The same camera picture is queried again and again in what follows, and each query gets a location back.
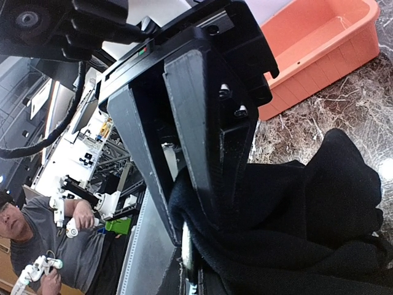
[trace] black fabric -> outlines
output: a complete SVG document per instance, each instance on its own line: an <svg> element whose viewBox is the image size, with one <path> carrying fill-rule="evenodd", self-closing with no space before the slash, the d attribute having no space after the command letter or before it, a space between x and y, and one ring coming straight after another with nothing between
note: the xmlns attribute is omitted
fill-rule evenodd
<svg viewBox="0 0 393 295"><path fill-rule="evenodd" d="M115 295L124 261L126 235L105 235L97 271L86 295Z"/></svg>
<svg viewBox="0 0 393 295"><path fill-rule="evenodd" d="M383 222L381 182L341 130L306 166L248 164L236 196L233 208L217 208L232 211L219 230L187 170L169 201L175 228L187 222L229 294L393 294L393 247L372 236Z"/></svg>

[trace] brown marble surface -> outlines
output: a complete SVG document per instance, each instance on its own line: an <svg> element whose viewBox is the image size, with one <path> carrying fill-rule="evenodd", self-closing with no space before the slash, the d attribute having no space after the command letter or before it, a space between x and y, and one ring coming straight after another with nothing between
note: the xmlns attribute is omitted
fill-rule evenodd
<svg viewBox="0 0 393 295"><path fill-rule="evenodd" d="M393 0L378 0L381 54L281 115L261 122L251 162L306 164L332 128L343 129L383 184L382 233L393 242Z"/></svg>

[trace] orange plastic basin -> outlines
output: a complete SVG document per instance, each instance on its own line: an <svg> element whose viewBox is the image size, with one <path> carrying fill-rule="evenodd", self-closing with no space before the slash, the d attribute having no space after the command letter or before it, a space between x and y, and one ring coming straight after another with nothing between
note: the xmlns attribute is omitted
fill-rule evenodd
<svg viewBox="0 0 393 295"><path fill-rule="evenodd" d="M379 54L375 0L295 0L261 29L280 75L268 74L268 120L364 65Z"/></svg>

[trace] wire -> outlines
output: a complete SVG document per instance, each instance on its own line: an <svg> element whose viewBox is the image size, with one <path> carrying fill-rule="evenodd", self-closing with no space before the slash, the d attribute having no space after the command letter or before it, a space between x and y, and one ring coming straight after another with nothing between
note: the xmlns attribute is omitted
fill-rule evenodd
<svg viewBox="0 0 393 295"><path fill-rule="evenodd" d="M52 254L53 254L53 259L56 259L56 254L55 254L55 252L53 252L52 250L48 250L48 251L47 251L47 256L48 256L48 253L52 253Z"/></svg>
<svg viewBox="0 0 393 295"><path fill-rule="evenodd" d="M71 106L69 107L66 117L64 120L57 126L48 137L35 145L27 146L27 147L18 147L16 149L3 149L0 148L0 158L2 159L17 159L29 157L31 155L37 154L41 152L44 148L49 147L53 144L57 138L66 130L67 126L71 123L72 118L74 117L78 104L82 99L82 93L85 85L85 76L86 76L86 62L79 62L79 70L78 70L78 84L76 87L75 97L72 101Z"/></svg>

